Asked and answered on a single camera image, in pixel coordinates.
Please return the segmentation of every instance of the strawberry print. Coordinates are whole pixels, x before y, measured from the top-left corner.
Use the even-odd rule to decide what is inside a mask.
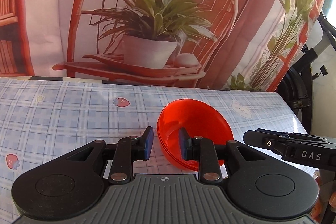
[[[129,106],[129,101],[125,98],[116,98],[113,100],[113,104],[118,107],[126,107]]]
[[[16,170],[20,166],[20,161],[17,159],[17,156],[14,154],[8,154],[6,156],[6,163],[8,168]]]

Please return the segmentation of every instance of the metal pin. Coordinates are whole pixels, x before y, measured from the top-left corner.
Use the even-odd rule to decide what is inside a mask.
[[[111,180],[114,180],[114,181],[123,181],[126,179],[127,179],[127,175],[124,173],[113,173],[111,175]]]
[[[203,175],[203,178],[205,180],[215,181],[215,180],[219,180],[219,175],[217,173],[205,173]]]

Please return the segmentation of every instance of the crosshair logo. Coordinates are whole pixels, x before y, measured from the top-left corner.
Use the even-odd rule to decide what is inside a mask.
[[[160,178],[160,180],[163,181],[163,182],[166,182],[166,181],[169,180],[169,178],[168,177],[162,177],[162,178]]]

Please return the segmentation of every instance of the ribbed gray panel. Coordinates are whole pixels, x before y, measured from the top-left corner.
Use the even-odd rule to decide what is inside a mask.
[[[15,224],[46,224],[21,217]],[[194,175],[136,175],[112,186],[86,213],[53,224],[267,224],[240,212],[216,186],[199,183]],[[314,224],[308,216],[281,224]]]

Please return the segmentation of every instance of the white flower pot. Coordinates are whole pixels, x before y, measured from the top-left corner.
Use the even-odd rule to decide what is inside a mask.
[[[124,63],[151,69],[162,69],[169,56],[177,46],[177,42],[155,41],[123,36]]]

